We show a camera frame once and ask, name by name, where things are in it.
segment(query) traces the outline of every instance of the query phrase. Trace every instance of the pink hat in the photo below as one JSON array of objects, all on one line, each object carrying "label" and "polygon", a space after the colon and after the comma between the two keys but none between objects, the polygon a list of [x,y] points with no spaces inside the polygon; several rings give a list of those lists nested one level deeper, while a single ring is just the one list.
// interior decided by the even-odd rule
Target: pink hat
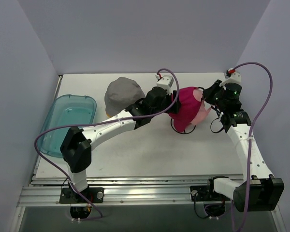
[{"label": "pink hat", "polygon": [[202,122],[211,108],[205,109],[202,101],[202,91],[196,87],[187,87],[179,90],[181,107],[177,114],[169,114],[174,119],[174,127],[178,132],[183,132],[191,123],[197,125]]}]

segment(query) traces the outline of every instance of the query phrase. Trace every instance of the lavender wall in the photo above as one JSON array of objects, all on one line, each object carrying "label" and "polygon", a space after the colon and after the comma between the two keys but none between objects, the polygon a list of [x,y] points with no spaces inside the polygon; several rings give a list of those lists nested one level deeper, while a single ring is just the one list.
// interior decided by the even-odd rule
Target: lavender wall
[{"label": "lavender wall", "polygon": [[[263,63],[273,75],[273,95],[255,135],[266,163],[285,182],[280,208],[290,232],[290,0],[271,0],[239,59],[239,63],[246,61]],[[266,98],[269,80],[259,67],[239,71],[244,107],[254,116]]]},{"label": "lavender wall", "polygon": [[58,73],[221,72],[269,0],[19,0]]},{"label": "lavender wall", "polygon": [[0,0],[0,232],[32,175],[38,134],[58,80],[16,0]]}]

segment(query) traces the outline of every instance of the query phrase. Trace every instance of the gray cap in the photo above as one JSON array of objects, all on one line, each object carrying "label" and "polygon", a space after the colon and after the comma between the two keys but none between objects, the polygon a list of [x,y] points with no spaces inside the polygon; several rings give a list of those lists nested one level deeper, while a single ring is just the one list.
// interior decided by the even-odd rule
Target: gray cap
[{"label": "gray cap", "polygon": [[141,87],[131,79],[120,77],[110,83],[104,96],[105,110],[109,116],[114,116],[144,98]]}]

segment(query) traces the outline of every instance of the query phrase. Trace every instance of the white tabletop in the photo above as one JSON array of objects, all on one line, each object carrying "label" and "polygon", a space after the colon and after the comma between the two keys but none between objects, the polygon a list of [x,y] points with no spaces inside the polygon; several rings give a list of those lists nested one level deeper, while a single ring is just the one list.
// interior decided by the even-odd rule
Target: white tabletop
[{"label": "white tabletop", "polygon": [[[156,86],[152,73],[130,74],[66,74],[58,97],[65,94],[87,95],[97,102],[95,122],[107,119],[104,94],[110,82],[119,77],[134,79],[146,94]],[[176,73],[180,88],[210,87],[223,73]],[[123,133],[92,151],[88,177],[135,177],[242,174],[234,146],[224,132],[213,134],[210,123],[217,116],[211,111],[207,119],[188,135],[174,132],[170,117],[162,114],[151,123]],[[49,157],[67,170],[63,159]],[[41,159],[36,178],[60,178],[64,175]]]}]

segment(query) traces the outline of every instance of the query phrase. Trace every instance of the blue plastic tray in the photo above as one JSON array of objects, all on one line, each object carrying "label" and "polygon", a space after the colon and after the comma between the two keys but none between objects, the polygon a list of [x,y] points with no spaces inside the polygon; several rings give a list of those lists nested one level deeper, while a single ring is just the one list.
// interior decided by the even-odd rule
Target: blue plastic tray
[{"label": "blue plastic tray", "polygon": [[[92,123],[96,101],[89,96],[63,95],[57,98],[48,112],[41,132],[53,127]],[[51,131],[39,139],[39,150],[53,157],[62,157],[60,146],[69,128]]]}]

